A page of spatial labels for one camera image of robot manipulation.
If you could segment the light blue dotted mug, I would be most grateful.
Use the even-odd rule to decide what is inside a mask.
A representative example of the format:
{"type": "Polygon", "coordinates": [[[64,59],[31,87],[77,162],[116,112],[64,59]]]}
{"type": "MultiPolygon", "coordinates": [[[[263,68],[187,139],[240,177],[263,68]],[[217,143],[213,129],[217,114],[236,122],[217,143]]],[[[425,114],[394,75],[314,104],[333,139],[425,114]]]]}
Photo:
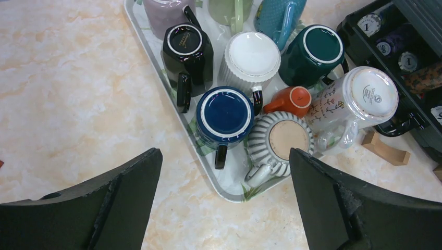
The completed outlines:
{"type": "Polygon", "coordinates": [[[263,0],[254,27],[271,38],[282,51],[306,6],[306,0],[263,0]]]}

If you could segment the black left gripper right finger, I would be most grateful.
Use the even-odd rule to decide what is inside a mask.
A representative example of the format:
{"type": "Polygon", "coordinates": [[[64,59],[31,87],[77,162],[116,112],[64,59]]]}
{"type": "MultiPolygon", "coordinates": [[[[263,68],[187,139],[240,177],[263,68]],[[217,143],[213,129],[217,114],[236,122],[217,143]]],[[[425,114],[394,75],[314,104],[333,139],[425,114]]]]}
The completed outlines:
{"type": "Polygon", "coordinates": [[[370,184],[292,148],[291,177],[310,249],[441,249],[441,203],[370,184]]]}

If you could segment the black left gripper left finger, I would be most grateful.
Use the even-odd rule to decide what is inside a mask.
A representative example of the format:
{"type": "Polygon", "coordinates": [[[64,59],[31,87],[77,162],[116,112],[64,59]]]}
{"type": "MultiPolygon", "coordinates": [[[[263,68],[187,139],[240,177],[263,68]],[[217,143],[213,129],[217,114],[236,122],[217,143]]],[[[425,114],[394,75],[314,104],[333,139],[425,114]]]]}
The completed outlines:
{"type": "Polygon", "coordinates": [[[1,204],[1,249],[140,249],[163,155],[151,148],[72,187],[1,204]]]}

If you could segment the dark green mug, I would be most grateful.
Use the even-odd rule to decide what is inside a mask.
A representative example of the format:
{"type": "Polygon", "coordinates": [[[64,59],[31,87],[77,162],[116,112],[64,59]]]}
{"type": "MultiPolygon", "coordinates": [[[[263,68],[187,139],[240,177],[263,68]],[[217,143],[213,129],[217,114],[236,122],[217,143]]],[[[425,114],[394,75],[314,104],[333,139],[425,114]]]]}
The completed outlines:
{"type": "Polygon", "coordinates": [[[331,28],[314,24],[304,28],[281,56],[278,70],[288,86],[312,87],[321,78],[327,85],[333,81],[327,76],[338,65],[349,71],[345,47],[341,37],[331,28]]]}

